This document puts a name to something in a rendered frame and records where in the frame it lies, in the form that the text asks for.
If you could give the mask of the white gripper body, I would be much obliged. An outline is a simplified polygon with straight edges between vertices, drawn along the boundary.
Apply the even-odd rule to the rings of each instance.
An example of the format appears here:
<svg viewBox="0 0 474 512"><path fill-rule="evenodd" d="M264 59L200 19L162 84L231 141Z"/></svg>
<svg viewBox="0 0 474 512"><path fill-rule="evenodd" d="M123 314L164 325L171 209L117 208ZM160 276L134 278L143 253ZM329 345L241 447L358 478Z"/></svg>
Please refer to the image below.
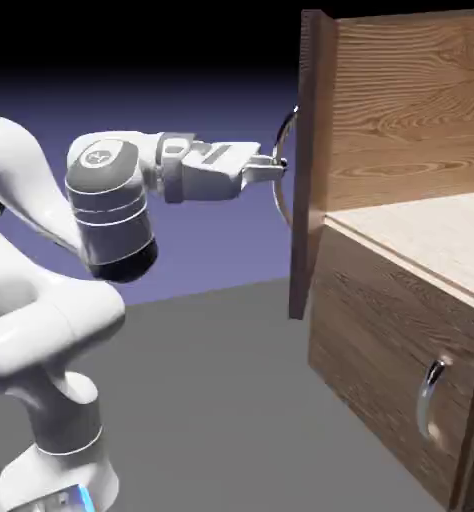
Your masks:
<svg viewBox="0 0 474 512"><path fill-rule="evenodd" d="M243 169L259 150L257 142L217 142L191 149L181 160L183 199L235 198L241 191Z"/></svg>

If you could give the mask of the long curved metal handle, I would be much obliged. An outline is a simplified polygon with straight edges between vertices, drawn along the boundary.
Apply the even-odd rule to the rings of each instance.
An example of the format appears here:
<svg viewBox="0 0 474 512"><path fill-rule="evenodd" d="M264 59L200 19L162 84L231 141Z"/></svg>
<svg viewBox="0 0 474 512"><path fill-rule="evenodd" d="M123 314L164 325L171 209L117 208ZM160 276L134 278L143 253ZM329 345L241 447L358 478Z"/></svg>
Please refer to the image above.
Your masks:
<svg viewBox="0 0 474 512"><path fill-rule="evenodd" d="M295 105L291 112L289 112L284 118L276 136L276 141L272 150L272 160L273 163L277 166L281 167L280 175L275 178L272 182L272 191L274 202L277 210L283 217L286 225L289 228L292 228L292 214L287 207L287 203L284 197L283 188L282 188L282 179L287 170L288 163L287 160L282 156L283 147L285 141L294 128L297 120L299 107Z"/></svg>

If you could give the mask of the tall wooden cabinet door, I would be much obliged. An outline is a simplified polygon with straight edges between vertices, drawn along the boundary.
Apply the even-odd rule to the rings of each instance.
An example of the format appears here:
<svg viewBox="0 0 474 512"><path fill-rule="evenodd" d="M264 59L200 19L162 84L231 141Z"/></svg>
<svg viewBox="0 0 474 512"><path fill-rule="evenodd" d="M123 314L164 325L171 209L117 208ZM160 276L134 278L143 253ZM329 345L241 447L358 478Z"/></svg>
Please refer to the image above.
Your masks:
<svg viewBox="0 0 474 512"><path fill-rule="evenodd" d="M321 10L301 13L289 317L308 301L327 210L338 24Z"/></svg>

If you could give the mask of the light wood cabinet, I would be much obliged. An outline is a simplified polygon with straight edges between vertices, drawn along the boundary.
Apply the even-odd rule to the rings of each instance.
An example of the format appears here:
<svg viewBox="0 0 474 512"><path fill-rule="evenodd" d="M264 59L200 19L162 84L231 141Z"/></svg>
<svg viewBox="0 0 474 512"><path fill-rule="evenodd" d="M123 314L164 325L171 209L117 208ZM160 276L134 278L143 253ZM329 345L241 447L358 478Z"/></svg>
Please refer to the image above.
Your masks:
<svg viewBox="0 0 474 512"><path fill-rule="evenodd" d="M474 9L334 20L322 232L474 306Z"/></svg>

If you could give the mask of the wide wooden cabinet door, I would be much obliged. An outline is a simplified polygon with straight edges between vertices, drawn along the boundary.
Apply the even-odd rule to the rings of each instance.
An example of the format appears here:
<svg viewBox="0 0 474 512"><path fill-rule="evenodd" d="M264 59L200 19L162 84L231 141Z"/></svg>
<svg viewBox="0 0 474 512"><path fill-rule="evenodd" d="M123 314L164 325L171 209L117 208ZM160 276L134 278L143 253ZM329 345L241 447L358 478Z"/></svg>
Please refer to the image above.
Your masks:
<svg viewBox="0 0 474 512"><path fill-rule="evenodd" d="M312 293L310 366L445 509L474 512L474 306L331 227ZM448 366L424 439L435 359Z"/></svg>

